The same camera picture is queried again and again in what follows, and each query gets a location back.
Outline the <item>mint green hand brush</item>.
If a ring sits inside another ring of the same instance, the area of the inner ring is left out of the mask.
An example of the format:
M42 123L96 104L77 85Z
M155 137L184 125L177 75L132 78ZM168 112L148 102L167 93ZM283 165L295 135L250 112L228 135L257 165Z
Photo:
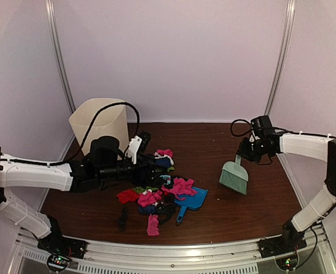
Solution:
M221 170L219 183L240 193L247 194L249 175L241 165L241 156L236 155L235 160L226 162Z

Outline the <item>blue plastic dustpan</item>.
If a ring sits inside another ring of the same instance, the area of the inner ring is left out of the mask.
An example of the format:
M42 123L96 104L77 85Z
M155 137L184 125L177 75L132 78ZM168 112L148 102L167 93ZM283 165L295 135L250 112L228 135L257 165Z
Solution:
M190 195L179 195L178 199L175 199L175 204L180 207L179 213L176 218L176 224L180 225L184 219L186 211L198 210L204 203L208 190L193 187L196 193L193 196Z

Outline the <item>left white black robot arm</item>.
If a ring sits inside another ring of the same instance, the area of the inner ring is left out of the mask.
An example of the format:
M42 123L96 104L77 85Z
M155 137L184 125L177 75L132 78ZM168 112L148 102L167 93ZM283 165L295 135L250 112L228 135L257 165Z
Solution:
M104 190L112 181L147 184L163 171L155 159L143 154L147 143L135 136L123 152L115 137L102 136L91 142L90 151L82 160L63 162L12 158L0 148L0 213L30 231L48 252L62 253L68 245L58 221L30 208L10 189L32 187L84 193L97 188Z

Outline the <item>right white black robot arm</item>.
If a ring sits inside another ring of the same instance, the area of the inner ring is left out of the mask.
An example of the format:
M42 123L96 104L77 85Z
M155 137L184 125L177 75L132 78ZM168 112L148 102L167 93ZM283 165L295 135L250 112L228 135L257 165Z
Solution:
M305 232L323 221L336 208L336 136L285 131L260 127L251 130L250 138L243 138L236 153L236 164L247 160L260 165L263 156L297 155L302 159L323 162L313 172L301 178L300 190L312 196L299 211L290 210L279 236L263 238L258 246L263 257L306 247Z

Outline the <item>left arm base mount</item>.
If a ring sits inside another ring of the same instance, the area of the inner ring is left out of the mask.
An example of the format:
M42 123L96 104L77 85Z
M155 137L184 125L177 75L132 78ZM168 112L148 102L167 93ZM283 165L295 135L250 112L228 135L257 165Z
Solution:
M55 273L66 270L73 259L83 259L87 248L86 241L64 236L42 239L36 237L36 240L37 247L49 253L46 266Z

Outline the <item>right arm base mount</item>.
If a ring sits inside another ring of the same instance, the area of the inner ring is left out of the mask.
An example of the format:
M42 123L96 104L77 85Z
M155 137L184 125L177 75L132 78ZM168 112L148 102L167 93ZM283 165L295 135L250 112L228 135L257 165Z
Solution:
M257 242L261 258L273 257L276 266L285 272L294 271L299 266L299 250L307 247L304 238L285 242L282 236L262 237Z

